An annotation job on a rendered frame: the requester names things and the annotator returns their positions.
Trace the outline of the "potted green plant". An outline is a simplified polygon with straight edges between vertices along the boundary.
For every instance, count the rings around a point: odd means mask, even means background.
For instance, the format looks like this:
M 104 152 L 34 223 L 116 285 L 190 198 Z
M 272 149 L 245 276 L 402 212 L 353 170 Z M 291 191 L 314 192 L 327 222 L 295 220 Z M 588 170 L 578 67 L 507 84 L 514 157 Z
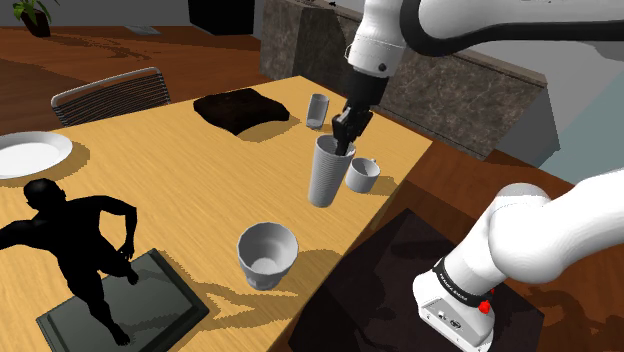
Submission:
M 12 4 L 14 17 L 21 21 L 35 37 L 51 36 L 51 15 L 42 0 L 15 0 Z

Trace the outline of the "dark flat tray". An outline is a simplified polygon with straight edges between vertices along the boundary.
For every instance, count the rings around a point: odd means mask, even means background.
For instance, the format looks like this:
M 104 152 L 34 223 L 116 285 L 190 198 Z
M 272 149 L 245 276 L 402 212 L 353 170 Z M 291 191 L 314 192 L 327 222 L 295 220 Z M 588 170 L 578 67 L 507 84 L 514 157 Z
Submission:
M 151 249 L 131 262 L 139 281 L 102 279 L 112 318 L 131 338 L 115 343 L 109 331 L 72 297 L 36 319 L 52 352 L 168 352 L 209 313 L 178 273 Z

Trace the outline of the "stone counter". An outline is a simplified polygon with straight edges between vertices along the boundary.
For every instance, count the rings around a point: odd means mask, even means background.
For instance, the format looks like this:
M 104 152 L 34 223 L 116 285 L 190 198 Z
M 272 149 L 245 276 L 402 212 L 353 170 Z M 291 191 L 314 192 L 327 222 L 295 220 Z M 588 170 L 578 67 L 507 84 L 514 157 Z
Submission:
M 344 54 L 361 14 L 332 0 L 256 1 L 260 72 L 274 80 L 302 76 L 346 94 L 352 68 Z M 407 49 L 375 110 L 485 159 L 507 148 L 505 137 L 546 95 L 544 79 L 474 51 L 432 58 Z

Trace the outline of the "black human figure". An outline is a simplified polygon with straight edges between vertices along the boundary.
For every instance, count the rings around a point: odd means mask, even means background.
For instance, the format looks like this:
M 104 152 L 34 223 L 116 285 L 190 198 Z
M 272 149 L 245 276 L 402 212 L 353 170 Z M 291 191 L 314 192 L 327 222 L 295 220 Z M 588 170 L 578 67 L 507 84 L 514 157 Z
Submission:
M 24 245 L 50 252 L 56 257 L 70 291 L 86 303 L 90 314 L 107 328 L 116 344 L 129 344 L 130 337 L 112 318 L 100 274 L 125 278 L 131 285 L 139 281 L 139 274 L 130 264 L 137 209 L 107 195 L 69 200 L 64 190 L 46 178 L 28 182 L 23 193 L 37 214 L 1 228 L 0 250 Z M 125 218 L 126 238 L 120 248 L 102 235 L 102 212 Z

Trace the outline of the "tall ribbed white cup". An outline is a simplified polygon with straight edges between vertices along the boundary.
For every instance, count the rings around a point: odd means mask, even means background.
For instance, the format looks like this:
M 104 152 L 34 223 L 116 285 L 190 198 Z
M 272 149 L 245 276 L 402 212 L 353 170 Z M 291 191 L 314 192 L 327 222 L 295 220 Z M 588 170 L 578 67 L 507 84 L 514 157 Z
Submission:
M 356 151 L 350 143 L 344 155 L 337 155 L 337 147 L 331 134 L 315 141 L 308 200 L 316 207 L 328 207 L 333 202 Z

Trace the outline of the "black cabinet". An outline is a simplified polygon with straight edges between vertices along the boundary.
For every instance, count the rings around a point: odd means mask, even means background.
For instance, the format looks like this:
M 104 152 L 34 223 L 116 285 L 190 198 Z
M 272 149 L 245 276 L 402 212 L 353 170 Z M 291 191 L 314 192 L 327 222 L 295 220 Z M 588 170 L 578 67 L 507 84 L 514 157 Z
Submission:
M 255 0 L 188 0 L 190 23 L 213 35 L 253 32 Z

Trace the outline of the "white footed bowl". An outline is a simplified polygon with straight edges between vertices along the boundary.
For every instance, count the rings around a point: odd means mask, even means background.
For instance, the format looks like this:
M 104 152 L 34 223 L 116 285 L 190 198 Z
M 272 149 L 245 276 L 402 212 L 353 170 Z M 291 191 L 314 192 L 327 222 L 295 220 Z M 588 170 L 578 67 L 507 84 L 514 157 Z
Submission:
M 247 283 L 256 290 L 271 290 L 298 257 L 299 245 L 287 227 L 260 222 L 248 227 L 237 243 L 239 265 Z

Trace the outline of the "small white mug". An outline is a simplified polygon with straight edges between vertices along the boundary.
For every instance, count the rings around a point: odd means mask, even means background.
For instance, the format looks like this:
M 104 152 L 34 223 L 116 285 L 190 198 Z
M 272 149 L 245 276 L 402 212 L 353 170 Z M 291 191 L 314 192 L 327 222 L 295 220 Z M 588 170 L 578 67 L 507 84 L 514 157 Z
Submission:
M 367 193 L 381 173 L 375 159 L 353 158 L 345 176 L 345 184 L 357 193 Z

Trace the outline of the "wooden table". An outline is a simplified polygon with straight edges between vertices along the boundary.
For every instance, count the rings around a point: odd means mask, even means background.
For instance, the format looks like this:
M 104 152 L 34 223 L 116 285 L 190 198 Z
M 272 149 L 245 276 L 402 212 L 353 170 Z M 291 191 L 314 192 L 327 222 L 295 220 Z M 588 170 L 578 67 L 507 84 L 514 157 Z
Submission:
M 307 198 L 317 132 L 306 126 L 320 86 L 292 77 L 261 84 L 286 122 L 232 135 L 205 122 L 191 101 L 69 127 L 71 154 L 45 171 L 69 197 L 108 194 L 137 208 L 135 248 L 158 249 L 210 308 L 172 352 L 265 352 L 369 225 L 429 147 L 375 116 L 356 142 L 381 168 L 369 194 L 341 188 L 326 208 Z M 236 245 L 249 226 L 280 223 L 299 256 L 276 289 L 246 282 Z

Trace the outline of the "black folded cloth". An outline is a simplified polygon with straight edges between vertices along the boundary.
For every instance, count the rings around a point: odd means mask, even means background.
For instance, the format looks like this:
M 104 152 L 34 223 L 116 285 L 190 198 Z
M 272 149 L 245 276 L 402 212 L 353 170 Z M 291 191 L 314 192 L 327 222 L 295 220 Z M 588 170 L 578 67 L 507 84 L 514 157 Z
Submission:
M 290 119 L 283 104 L 252 88 L 207 95 L 195 100 L 193 108 L 206 122 L 233 135 L 263 123 Z

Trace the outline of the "grey slatted chair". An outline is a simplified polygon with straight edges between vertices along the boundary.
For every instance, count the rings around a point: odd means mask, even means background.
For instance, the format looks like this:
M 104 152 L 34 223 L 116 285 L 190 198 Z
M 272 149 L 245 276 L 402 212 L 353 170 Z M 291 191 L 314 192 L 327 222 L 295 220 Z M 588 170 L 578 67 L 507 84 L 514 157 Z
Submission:
M 162 72 L 147 67 L 88 83 L 54 95 L 50 105 L 71 127 L 171 103 Z

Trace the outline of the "white plate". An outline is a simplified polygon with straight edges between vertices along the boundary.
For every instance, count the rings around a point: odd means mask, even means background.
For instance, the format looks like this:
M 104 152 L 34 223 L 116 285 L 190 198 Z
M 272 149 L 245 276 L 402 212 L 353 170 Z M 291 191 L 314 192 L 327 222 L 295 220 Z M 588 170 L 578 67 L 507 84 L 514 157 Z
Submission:
M 49 169 L 72 152 L 73 142 L 60 134 L 44 131 L 17 132 L 0 136 L 0 180 L 19 178 Z

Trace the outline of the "dark robot stand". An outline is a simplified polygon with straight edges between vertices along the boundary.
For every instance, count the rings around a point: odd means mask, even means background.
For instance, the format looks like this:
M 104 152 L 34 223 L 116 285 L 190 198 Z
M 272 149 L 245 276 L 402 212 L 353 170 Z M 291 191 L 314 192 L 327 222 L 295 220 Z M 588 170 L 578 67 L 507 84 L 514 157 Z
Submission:
M 302 311 L 293 352 L 461 352 L 423 322 L 414 278 L 453 244 L 404 210 L 346 255 Z

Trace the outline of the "grey glass tumbler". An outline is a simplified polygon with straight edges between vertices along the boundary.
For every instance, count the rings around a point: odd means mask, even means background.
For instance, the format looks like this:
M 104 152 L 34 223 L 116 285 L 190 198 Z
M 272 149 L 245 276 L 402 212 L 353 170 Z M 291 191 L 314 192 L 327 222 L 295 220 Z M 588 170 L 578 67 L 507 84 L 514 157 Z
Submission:
M 311 129 L 320 129 L 323 124 L 329 107 L 329 98 L 320 93 L 311 96 L 307 115 L 306 126 Z

